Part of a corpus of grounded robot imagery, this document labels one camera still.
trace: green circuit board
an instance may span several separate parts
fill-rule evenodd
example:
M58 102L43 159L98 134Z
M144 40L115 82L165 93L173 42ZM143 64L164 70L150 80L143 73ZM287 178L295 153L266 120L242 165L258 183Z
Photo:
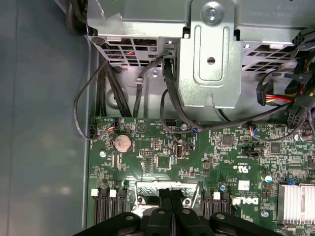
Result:
M136 182L172 180L188 184L187 188L198 184L192 203L196 209L200 208L201 191L220 192L224 185L224 192L239 199L237 216L287 236L315 233L311 225L298 225L292 231L277 221L278 184L288 178L297 184L312 183L315 178L310 164L315 155L313 142L291 137L278 143L261 143L250 136L246 125L179 135L166 132L159 120L136 118L95 117L92 133L99 134L114 122L114 130L90 143L88 227L95 224L93 189L125 189L129 211L135 205ZM177 128L182 124L168 122ZM262 138L287 134L287 127L281 124L256 127L256 135ZM132 141L129 151L115 149L114 140L119 135L127 135ZM264 181L266 175L272 177L271 182Z

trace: blue capacitor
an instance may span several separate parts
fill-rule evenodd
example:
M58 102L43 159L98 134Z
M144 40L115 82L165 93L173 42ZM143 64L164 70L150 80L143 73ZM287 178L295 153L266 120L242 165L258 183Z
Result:
M224 192L226 190L226 186L221 182L218 183L218 187L219 187L219 190L222 192Z

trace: heatsink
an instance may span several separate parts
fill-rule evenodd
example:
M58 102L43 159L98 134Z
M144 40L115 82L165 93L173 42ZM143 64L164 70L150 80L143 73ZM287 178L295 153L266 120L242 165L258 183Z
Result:
M315 186L279 185L277 220L315 225Z

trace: red wire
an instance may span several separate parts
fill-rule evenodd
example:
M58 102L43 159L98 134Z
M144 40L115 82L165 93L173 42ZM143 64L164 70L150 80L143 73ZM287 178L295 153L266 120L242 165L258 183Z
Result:
M290 102L291 99L288 98L284 98L284 97L277 97L277 96L272 96L272 95L266 95L267 99L275 99L275 100L281 100L281 101L285 101L285 102Z
M304 85L301 85L301 87L300 87L300 93L302 94L303 91L304 91Z

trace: motherboard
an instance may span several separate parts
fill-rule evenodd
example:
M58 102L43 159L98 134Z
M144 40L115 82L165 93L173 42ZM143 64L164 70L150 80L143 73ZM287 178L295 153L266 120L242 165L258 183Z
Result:
M247 125L174 134L156 119L93 118L91 135L106 129L90 143L88 227L125 211L141 215L171 188L206 218L223 211L286 236L315 235L315 145L300 138L306 130L262 143ZM287 133L282 124L255 126L261 138Z

